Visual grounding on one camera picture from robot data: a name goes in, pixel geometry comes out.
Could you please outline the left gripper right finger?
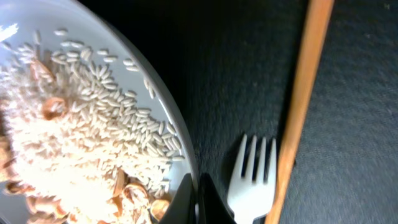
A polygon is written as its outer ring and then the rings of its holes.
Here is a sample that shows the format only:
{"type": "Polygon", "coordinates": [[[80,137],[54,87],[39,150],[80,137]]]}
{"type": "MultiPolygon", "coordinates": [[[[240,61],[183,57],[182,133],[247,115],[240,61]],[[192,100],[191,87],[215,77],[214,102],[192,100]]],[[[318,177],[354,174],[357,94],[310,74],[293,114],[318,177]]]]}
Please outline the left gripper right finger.
{"type": "Polygon", "coordinates": [[[198,189],[199,224],[235,224],[209,174],[202,174],[198,189]]]}

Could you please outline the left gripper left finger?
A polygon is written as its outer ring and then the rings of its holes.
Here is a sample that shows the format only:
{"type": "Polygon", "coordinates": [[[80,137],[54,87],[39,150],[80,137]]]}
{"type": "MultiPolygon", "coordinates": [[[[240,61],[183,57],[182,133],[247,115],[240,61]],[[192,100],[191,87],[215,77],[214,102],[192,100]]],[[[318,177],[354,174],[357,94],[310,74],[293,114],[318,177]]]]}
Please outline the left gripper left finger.
{"type": "Polygon", "coordinates": [[[192,177],[190,174],[185,174],[159,224],[196,224],[195,199],[192,177]]]}

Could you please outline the grey plate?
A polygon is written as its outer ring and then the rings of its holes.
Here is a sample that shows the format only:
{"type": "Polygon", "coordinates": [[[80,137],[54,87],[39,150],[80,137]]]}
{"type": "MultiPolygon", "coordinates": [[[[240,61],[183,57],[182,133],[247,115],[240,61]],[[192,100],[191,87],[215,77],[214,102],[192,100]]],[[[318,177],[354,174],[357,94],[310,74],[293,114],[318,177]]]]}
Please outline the grey plate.
{"type": "Polygon", "coordinates": [[[137,104],[150,108],[153,118],[174,126],[185,160],[176,162],[168,173],[170,194],[173,200],[184,175],[191,175],[198,223],[198,169],[192,140],[175,100],[145,56],[115,27],[78,1],[1,1],[1,40],[13,47],[31,40],[38,30],[43,49],[58,50],[61,39],[53,32],[59,28],[68,31],[68,39],[81,41],[93,50],[110,50],[118,58],[110,65],[116,83],[123,90],[135,91],[137,104]]]}

